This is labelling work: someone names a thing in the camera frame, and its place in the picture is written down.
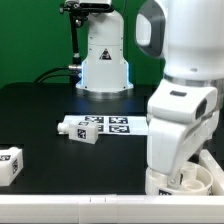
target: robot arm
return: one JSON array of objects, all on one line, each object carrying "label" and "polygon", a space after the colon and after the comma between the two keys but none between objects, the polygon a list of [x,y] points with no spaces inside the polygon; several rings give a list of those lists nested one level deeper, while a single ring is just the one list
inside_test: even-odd
[{"label": "robot arm", "polygon": [[[61,12],[68,11],[73,39],[73,67],[81,67],[81,80],[76,83],[79,94],[111,99],[131,94],[129,64],[123,56],[124,20],[111,0],[66,0]],[[88,55],[84,61],[78,54],[76,28],[88,20]]]},{"label": "robot arm", "polygon": [[147,1],[137,17],[140,49],[166,60],[164,79],[148,102],[147,161],[171,177],[168,185],[174,188],[181,166],[217,128],[224,83],[223,3]]}]

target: white cube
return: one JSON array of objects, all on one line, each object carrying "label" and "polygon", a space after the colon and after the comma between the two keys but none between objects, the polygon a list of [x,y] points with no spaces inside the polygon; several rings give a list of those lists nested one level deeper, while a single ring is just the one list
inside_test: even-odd
[{"label": "white cube", "polygon": [[95,144],[98,139],[98,124],[76,121],[69,124],[69,139]]},{"label": "white cube", "polygon": [[22,169],[22,149],[0,150],[0,186],[9,186]]}]

